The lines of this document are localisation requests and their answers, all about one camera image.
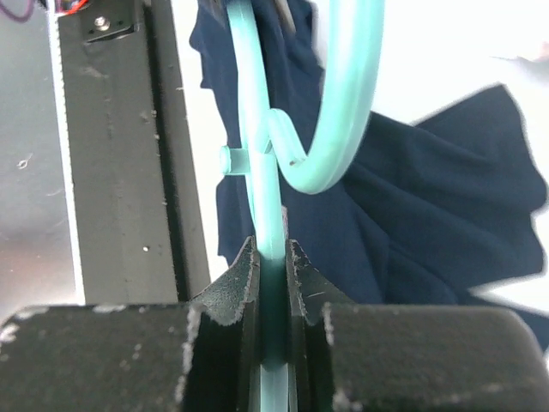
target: teal hanger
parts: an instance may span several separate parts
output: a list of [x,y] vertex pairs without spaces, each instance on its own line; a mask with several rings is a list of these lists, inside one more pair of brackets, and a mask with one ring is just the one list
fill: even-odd
[[287,291],[279,168],[297,191],[316,194],[348,169],[368,123],[383,36],[384,0],[330,0],[323,100],[307,154],[292,120],[271,109],[250,0],[227,7],[238,66],[242,148],[220,152],[225,175],[244,175],[261,255],[261,411],[287,410]]

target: garment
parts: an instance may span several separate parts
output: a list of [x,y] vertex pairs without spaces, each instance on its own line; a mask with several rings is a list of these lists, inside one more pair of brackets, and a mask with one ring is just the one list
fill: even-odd
[[[288,113],[311,145],[323,74],[311,47],[312,10],[288,4],[295,33],[274,2],[253,0],[272,107]],[[238,77],[225,2],[200,2],[191,45],[202,86],[214,91],[228,145],[240,146]],[[281,179],[289,234],[336,287],[358,303],[478,304],[469,288],[537,273],[543,251],[531,214],[546,201],[503,86],[489,88],[417,125],[372,113],[345,177],[315,196]],[[244,178],[217,190],[220,255],[230,263],[253,234]],[[549,319],[520,312],[549,346]]]

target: white dust speck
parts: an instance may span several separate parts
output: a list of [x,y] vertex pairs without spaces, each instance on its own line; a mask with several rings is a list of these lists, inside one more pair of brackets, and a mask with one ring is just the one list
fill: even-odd
[[15,340],[15,333],[17,333],[19,329],[19,326],[16,324],[6,324],[0,330],[0,344],[12,343]]
[[15,317],[19,320],[28,320],[35,315],[43,315],[49,310],[50,310],[49,307],[44,307],[44,306],[28,307],[16,313]]
[[362,412],[364,409],[359,402],[353,402],[344,390],[338,389],[332,397],[332,409],[334,412]]
[[200,320],[202,314],[197,309],[190,307],[187,313],[187,342],[182,345],[183,349],[183,365],[182,375],[178,378],[178,383],[175,387],[175,401],[181,404],[185,392],[185,386],[187,383],[187,376],[192,368],[192,358],[194,351],[194,343],[198,337],[198,331],[200,329]]
[[126,305],[97,305],[92,309],[95,313],[112,313],[121,312],[126,308]]
[[334,326],[332,325],[332,315],[330,305],[326,305],[324,313],[324,331],[326,332],[326,341],[329,346],[334,346]]

